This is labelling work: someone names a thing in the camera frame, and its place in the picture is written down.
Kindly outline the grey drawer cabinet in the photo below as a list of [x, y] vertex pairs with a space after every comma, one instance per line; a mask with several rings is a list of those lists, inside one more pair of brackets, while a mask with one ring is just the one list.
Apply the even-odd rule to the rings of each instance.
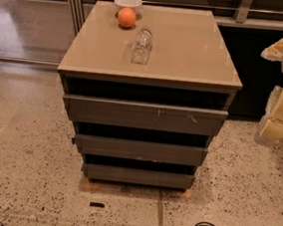
[[[228, 112], [241, 81], [214, 16], [143, 7], [137, 28], [152, 31], [147, 65], [131, 62], [136, 29], [121, 28], [116, 9], [97, 3], [58, 67], [64, 95]], [[77, 134], [207, 148], [213, 135], [72, 121]], [[188, 174], [198, 166], [79, 153], [83, 164]]]

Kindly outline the clear glass jar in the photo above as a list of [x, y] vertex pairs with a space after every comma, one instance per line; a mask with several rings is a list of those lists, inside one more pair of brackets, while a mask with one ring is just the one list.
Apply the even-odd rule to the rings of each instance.
[[150, 29], [141, 28], [135, 35], [132, 44], [131, 62], [147, 65], [152, 46], [152, 32]]

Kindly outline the orange ball fruit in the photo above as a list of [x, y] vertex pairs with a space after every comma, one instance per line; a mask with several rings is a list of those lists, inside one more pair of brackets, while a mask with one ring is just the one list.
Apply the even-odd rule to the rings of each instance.
[[122, 27], [130, 28], [136, 23], [137, 15], [132, 8], [122, 8], [118, 13], [118, 21]]

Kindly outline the white bowl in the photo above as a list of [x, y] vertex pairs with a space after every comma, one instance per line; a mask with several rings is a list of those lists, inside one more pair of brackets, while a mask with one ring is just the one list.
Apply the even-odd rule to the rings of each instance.
[[142, 5], [142, 0], [115, 0], [114, 2], [118, 8], [131, 8], [134, 10], [138, 10]]

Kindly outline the small black floor marker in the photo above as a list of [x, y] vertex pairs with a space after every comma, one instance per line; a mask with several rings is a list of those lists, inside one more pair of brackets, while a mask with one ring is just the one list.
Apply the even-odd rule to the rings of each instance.
[[96, 203], [96, 202], [90, 202], [91, 207], [96, 207], [96, 208], [105, 208], [104, 203]]

